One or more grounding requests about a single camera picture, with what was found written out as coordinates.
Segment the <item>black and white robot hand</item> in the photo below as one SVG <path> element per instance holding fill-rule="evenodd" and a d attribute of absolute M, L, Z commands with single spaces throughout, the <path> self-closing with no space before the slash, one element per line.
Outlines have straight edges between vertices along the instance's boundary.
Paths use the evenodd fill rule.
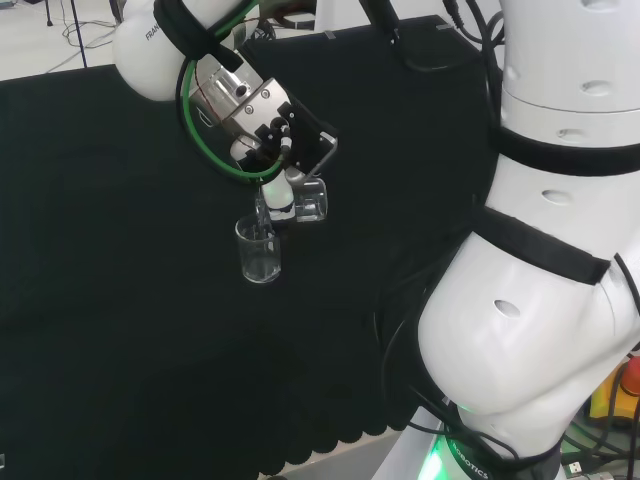
<path fill-rule="evenodd" d="M 230 154 L 244 172 L 258 173 L 281 164 L 261 182 L 258 215 L 263 222 L 316 222 L 327 216 L 324 165 L 336 153 L 337 132 L 293 98 L 264 109 L 251 133 L 239 133 Z"/>

